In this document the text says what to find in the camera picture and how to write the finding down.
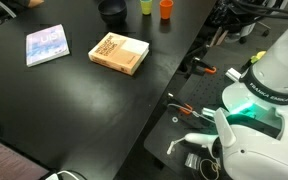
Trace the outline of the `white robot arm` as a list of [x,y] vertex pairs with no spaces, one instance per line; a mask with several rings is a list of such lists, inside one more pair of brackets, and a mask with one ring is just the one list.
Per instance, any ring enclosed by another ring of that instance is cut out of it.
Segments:
[[[233,180],[288,180],[288,29],[222,98],[225,107],[214,114],[217,133],[189,133],[184,139],[207,148],[219,140],[224,169]],[[277,136],[244,124],[249,117],[234,111],[246,103],[274,112],[282,121]]]

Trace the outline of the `person's hand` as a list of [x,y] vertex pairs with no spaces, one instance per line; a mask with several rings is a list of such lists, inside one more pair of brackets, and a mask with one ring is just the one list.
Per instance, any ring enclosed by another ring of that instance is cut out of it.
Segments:
[[44,0],[29,0],[28,7],[33,8],[44,3]]

